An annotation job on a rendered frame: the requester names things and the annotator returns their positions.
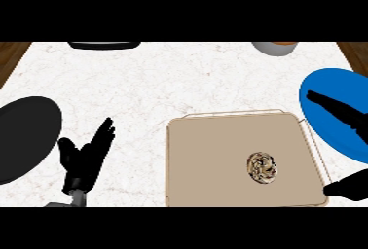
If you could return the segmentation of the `black flat appliance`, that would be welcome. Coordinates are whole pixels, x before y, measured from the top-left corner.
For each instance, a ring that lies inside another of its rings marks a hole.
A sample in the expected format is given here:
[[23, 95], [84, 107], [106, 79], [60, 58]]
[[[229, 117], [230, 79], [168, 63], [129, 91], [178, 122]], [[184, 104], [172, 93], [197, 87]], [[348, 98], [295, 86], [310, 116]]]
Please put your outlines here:
[[138, 42], [69, 42], [69, 46], [79, 50], [125, 50], [138, 46]]

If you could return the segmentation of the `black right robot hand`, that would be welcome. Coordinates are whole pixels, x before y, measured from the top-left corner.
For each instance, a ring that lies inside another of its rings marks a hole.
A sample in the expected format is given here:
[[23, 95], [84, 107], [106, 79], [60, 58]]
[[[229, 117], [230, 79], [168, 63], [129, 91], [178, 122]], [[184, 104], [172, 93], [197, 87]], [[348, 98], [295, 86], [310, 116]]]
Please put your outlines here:
[[[368, 145], [368, 113], [362, 113], [345, 103], [310, 90], [305, 98], [322, 106], [330, 115], [350, 126]], [[341, 178], [323, 187], [326, 196], [338, 196], [351, 201], [368, 199], [368, 168]]]

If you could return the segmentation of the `grey pot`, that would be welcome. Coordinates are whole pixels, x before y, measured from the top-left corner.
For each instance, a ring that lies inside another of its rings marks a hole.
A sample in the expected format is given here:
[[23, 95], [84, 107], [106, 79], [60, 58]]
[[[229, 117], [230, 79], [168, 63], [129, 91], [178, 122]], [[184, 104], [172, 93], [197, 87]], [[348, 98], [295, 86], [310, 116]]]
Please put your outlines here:
[[268, 56], [285, 56], [288, 55], [295, 46], [295, 42], [252, 42], [254, 48]]

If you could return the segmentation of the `blue plate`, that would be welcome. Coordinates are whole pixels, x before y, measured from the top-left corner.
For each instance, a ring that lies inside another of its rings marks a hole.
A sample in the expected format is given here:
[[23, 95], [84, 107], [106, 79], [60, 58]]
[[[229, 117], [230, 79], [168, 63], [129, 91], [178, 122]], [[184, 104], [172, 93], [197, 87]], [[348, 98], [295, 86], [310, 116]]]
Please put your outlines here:
[[317, 135], [342, 155], [368, 163], [368, 144], [350, 125], [344, 124], [328, 110], [307, 99], [310, 90], [364, 114], [368, 113], [368, 78], [344, 69], [323, 68], [305, 76], [298, 89], [299, 108]]

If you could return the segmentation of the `brown swirled cupcake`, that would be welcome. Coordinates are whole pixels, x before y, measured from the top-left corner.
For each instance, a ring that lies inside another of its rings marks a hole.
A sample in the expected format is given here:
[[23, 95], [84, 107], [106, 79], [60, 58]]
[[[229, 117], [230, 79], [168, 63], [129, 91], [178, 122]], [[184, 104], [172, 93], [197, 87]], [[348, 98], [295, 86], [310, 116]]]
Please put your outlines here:
[[277, 176], [273, 157], [263, 152], [252, 153], [246, 159], [246, 173], [260, 184], [270, 184]]

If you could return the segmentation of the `beige tray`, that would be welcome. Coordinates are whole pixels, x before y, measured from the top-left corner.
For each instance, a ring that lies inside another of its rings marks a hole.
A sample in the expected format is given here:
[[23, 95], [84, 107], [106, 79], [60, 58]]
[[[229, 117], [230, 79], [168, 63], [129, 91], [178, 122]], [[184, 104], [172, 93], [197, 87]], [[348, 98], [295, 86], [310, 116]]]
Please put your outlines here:
[[[268, 154], [268, 184], [246, 172], [254, 153]], [[294, 114], [184, 117], [166, 126], [165, 204], [183, 206], [322, 206], [323, 179]]]

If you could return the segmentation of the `black round plate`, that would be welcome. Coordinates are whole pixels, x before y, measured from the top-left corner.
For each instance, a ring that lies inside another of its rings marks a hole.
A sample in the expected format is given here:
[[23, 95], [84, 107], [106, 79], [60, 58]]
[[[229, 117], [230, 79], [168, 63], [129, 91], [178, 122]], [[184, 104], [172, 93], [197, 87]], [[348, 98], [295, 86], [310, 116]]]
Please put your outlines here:
[[56, 144], [62, 112], [53, 100], [22, 98], [0, 108], [0, 185], [41, 163]]

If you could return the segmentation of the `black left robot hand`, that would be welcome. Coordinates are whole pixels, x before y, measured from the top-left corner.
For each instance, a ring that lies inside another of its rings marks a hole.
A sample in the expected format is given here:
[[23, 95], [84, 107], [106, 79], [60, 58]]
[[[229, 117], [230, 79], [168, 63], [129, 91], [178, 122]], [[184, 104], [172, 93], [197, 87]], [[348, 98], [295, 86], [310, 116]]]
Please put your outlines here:
[[66, 195], [75, 190], [84, 193], [91, 190], [113, 138], [115, 128], [112, 119], [107, 118], [97, 128], [90, 142], [79, 149], [69, 138], [59, 139], [60, 164], [66, 170], [62, 192]]

